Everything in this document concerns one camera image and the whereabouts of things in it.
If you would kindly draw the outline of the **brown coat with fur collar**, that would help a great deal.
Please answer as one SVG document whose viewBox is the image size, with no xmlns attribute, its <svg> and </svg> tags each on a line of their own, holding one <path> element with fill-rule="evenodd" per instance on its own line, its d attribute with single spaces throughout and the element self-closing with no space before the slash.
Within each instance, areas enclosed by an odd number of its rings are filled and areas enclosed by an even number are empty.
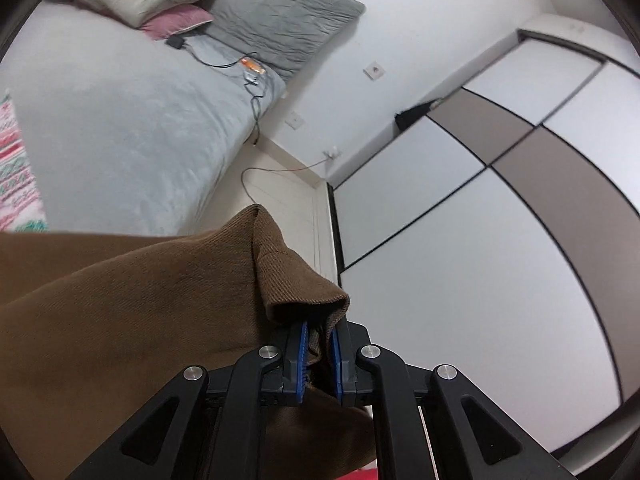
<svg viewBox="0 0 640 480">
<path fill-rule="evenodd" d="M 2 477 L 67 477 L 184 368 L 286 324 L 317 362 L 348 306 L 257 205 L 186 237 L 3 234 Z"/>
</svg>

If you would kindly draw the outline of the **red plastic stool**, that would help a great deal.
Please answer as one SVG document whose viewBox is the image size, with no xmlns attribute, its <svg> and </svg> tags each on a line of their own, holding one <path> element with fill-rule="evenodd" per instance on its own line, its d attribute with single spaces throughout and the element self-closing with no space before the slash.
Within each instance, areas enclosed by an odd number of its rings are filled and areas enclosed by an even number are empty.
<svg viewBox="0 0 640 480">
<path fill-rule="evenodd" d="M 340 480 L 378 480 L 378 470 L 376 468 L 357 469 L 345 474 Z"/>
</svg>

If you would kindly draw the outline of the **white grey sliding wardrobe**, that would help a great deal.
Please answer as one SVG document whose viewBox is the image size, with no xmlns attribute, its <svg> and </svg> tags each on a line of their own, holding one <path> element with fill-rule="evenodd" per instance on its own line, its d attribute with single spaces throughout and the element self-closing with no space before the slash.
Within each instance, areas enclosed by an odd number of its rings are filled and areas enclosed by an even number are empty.
<svg viewBox="0 0 640 480">
<path fill-rule="evenodd" d="M 549 451 L 639 389 L 639 57 L 544 14 L 334 194 L 348 318 Z"/>
</svg>

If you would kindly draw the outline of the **light blue bed sheet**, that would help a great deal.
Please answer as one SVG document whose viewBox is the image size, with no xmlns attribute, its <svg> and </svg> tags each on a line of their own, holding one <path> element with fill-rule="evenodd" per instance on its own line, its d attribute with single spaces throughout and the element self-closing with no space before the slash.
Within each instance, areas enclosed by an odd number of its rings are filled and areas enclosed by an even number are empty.
<svg viewBox="0 0 640 480">
<path fill-rule="evenodd" d="M 192 232 L 285 84 L 191 32 L 181 49 L 43 2 L 1 63 L 50 232 Z"/>
</svg>

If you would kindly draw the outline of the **patterned pink green blanket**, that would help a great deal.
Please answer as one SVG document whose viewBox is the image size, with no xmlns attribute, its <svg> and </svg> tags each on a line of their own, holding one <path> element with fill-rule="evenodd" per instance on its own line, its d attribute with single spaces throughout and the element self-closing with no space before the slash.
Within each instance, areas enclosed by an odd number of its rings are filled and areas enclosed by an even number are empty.
<svg viewBox="0 0 640 480">
<path fill-rule="evenodd" d="M 1 99 L 0 141 L 1 231 L 46 232 L 46 212 L 9 93 Z"/>
</svg>

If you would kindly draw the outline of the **grey quilted headboard cushion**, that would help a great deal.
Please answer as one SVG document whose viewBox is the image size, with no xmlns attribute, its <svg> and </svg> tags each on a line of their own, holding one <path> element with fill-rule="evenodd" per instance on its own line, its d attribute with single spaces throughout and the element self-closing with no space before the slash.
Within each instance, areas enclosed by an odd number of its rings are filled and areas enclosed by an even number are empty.
<svg viewBox="0 0 640 480">
<path fill-rule="evenodd" d="M 209 37 L 255 53 L 290 81 L 366 7 L 358 0 L 203 0 Z"/>
</svg>

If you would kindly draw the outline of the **pink small pillow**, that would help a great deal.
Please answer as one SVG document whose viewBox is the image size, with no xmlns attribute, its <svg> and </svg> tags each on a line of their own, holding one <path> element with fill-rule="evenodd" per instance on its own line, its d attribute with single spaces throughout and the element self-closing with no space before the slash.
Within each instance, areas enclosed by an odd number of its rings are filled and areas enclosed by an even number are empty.
<svg viewBox="0 0 640 480">
<path fill-rule="evenodd" d="M 141 30 L 152 40 L 164 40 L 171 36 L 192 32 L 210 24 L 213 20 L 213 15 L 200 6 L 184 4 L 150 18 L 141 26 Z"/>
</svg>

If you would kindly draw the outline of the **white wall socket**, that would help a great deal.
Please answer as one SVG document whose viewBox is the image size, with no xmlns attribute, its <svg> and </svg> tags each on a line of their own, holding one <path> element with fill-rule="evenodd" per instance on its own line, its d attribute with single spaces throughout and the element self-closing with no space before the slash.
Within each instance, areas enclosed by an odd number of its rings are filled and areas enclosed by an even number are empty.
<svg viewBox="0 0 640 480">
<path fill-rule="evenodd" d="M 377 62 L 372 62 L 363 71 L 372 81 L 376 81 L 385 75 L 384 68 Z"/>
</svg>

